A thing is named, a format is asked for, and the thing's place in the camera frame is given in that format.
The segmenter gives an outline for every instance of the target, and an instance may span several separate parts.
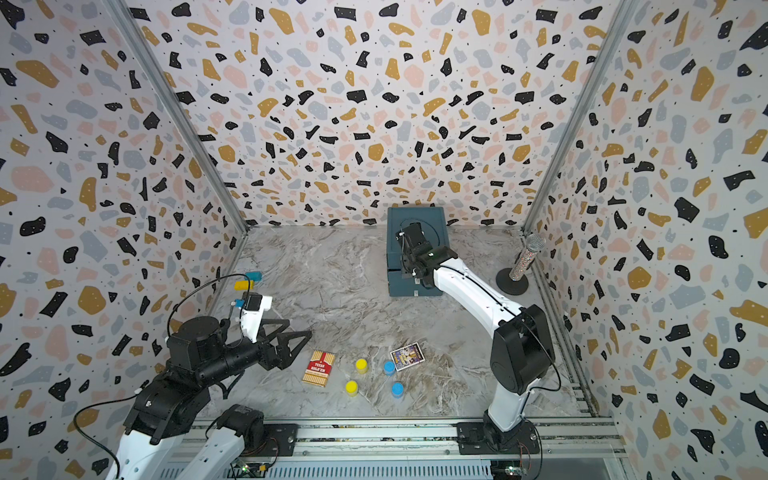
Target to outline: yellow cap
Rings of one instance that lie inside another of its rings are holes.
[[[357,362],[355,362],[355,367],[357,368],[357,371],[360,373],[365,373],[368,371],[368,362],[366,359],[360,359]]]
[[[351,396],[357,395],[357,382],[354,380],[350,380],[346,383],[346,392],[349,393]]]

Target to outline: teal box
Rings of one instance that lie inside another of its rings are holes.
[[[402,251],[397,233],[411,223],[422,225],[424,237],[432,247],[445,245],[448,241],[448,227],[442,207],[390,207],[387,211],[386,262],[389,296],[441,296],[436,288],[427,289],[417,284],[412,276],[403,275]]]

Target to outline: yellow block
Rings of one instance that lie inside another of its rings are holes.
[[[252,280],[239,280],[235,282],[235,290],[248,290],[248,283],[250,283],[250,289],[253,290]]]

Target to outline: small container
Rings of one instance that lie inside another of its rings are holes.
[[[346,394],[349,396],[356,396],[357,395],[357,382],[354,380],[350,380],[346,383]]]
[[[368,361],[366,359],[359,359],[355,362],[355,368],[358,373],[365,373],[368,371]]]
[[[392,396],[396,399],[402,398],[403,393],[405,393],[406,389],[402,386],[402,383],[395,382],[394,385],[392,385]]]
[[[384,375],[392,376],[395,374],[395,363],[387,362],[384,364]]]

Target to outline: metal rail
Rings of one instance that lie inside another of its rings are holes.
[[[187,118],[184,110],[181,109],[176,94],[170,89],[170,85],[165,80],[163,70],[157,62],[157,58],[147,46],[147,42],[144,41],[144,36],[141,34],[138,25],[136,25],[133,16],[131,16],[125,1],[104,0],[103,3],[112,21],[118,27],[118,31],[131,48],[131,53],[136,62],[141,66],[155,93],[163,105],[165,105],[170,119],[179,129],[179,134],[190,150],[192,150],[192,155],[197,159],[197,164],[200,165],[200,169],[205,173],[211,189],[221,199],[222,206],[229,215],[230,222],[237,226],[240,233],[247,232],[248,226],[240,216],[240,210],[232,199],[229,190],[224,186],[218,170],[210,161],[210,156],[203,146],[203,142],[200,141],[200,138],[194,131],[192,123]]]
[[[629,24],[630,17],[634,13],[638,2],[639,0],[622,0],[616,8],[616,14],[611,20],[611,24],[608,26],[605,41],[598,52],[597,59],[594,61],[594,67],[592,67],[592,70],[589,72],[587,83],[584,84],[584,89],[579,94],[573,114],[571,115],[571,118],[568,119],[568,123],[565,126],[565,132],[552,155],[552,161],[544,174],[544,178],[541,179],[541,185],[538,188],[538,192],[536,192],[533,204],[531,204],[531,208],[528,209],[528,215],[523,223],[523,231],[526,234],[533,231],[534,223],[541,213],[541,210],[544,209],[549,187],[554,183],[554,179],[557,178],[558,172],[565,163],[565,158],[576,138],[576,133],[578,133],[581,123],[587,116],[587,110],[589,110],[589,107],[594,100],[594,96],[598,92],[603,75],[605,74],[608,65],[611,64],[614,53],[616,53],[616,49],[621,43],[621,39],[624,37],[624,32],[627,30],[627,24]]]

